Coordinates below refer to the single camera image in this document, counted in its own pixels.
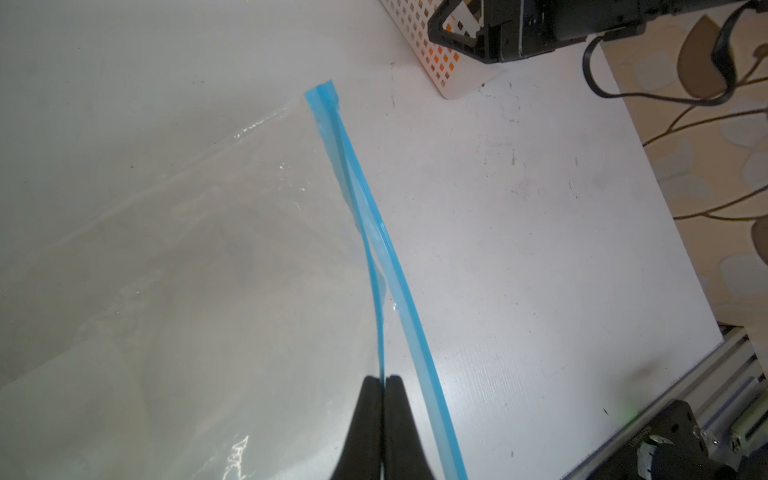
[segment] blue strip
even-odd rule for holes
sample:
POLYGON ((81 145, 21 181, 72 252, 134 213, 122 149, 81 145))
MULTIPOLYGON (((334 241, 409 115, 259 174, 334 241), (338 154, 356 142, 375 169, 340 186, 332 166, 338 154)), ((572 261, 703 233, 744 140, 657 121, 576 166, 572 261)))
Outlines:
POLYGON ((339 184, 342 190, 346 190, 345 197, 351 199, 352 210, 358 224, 361 226, 360 234, 363 245, 366 248, 366 259, 371 277, 374 303, 376 306, 376 326, 379 331, 379 369, 381 378, 384 378, 384 345, 383 345, 383 317, 381 312, 381 289, 379 286, 378 270, 373 262, 369 247, 373 244, 376 258, 384 271, 384 278, 392 293, 392 298, 398 306, 400 323, 406 334, 408 348, 413 358, 416 375, 422 389, 424 402, 429 414, 429 422, 432 424, 432 432, 435 435, 440 462, 446 480, 466 480, 467 473, 462 460, 462 453, 458 448, 458 441, 451 422, 448 405, 445 403, 445 395, 442 392, 440 379, 437 375, 435 362, 429 352, 429 345, 424 335, 416 305, 411 297, 406 276, 402 271, 400 262, 395 253, 395 247, 389 239, 379 208, 371 195, 365 175, 357 161, 357 156, 352 148, 352 142, 344 128, 339 113, 339 97, 332 82, 315 87, 304 94, 315 116, 317 129, 323 139, 328 157, 334 165, 334 170, 340 166, 343 172, 343 184, 339 184))

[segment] transparent plastic bag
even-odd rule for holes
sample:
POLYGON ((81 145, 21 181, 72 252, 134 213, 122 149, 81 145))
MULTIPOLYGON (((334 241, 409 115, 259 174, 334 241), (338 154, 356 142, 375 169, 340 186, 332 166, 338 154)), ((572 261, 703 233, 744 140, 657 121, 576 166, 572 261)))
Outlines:
MULTIPOLYGON (((412 300, 340 119, 307 99, 0 272, 0 477, 329 477, 384 373, 387 282, 412 300)), ((465 478, 412 310, 445 476, 465 478)))

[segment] ziplock bag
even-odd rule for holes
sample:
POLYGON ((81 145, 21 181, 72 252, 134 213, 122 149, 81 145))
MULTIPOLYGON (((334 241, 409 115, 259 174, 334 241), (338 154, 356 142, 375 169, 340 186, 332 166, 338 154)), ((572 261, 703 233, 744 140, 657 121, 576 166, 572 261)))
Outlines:
POLYGON ((0 285, 2 478, 328 478, 384 375, 390 297, 445 477, 466 478, 330 83, 0 285))

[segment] blue plastic edge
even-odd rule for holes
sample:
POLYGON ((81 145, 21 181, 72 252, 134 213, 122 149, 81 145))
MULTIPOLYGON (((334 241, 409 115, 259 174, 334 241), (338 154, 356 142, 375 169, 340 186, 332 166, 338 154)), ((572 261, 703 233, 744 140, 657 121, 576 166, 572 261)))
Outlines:
POLYGON ((340 166, 343 172, 339 185, 345 198, 352 201, 350 208, 360 225, 360 234, 366 250, 371 288, 376 308, 376 326, 379 333, 379 370, 384 377, 383 314, 381 303, 382 286, 376 264, 372 258, 370 243, 384 270, 384 278, 389 285, 392 297, 398 305, 398 314, 406 335, 408 347, 419 378, 422 395, 426 404, 432 433, 435 436, 442 470, 447 480, 467 480, 467 473, 458 447, 458 440, 453 429, 453 422, 445 402, 435 362, 429 351, 424 329, 422 328, 416 305, 413 302, 406 276, 395 253, 395 247, 389 238, 384 222, 371 194, 368 182, 357 160, 352 142, 344 128, 339 112, 339 96, 331 81, 309 90, 304 94, 315 117, 318 132, 323 139, 326 152, 334 170, 340 166))

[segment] white table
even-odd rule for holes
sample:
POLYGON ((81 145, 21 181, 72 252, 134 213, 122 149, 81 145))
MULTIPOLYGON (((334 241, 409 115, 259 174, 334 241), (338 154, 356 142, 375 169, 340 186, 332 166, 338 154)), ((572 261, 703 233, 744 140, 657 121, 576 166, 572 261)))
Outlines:
MULTIPOLYGON (((469 478, 560 478, 721 340, 624 103, 581 78, 583 47, 446 101, 376 0, 3 2, 0 265, 332 78, 469 478)), ((439 477, 394 327, 388 370, 439 477)))

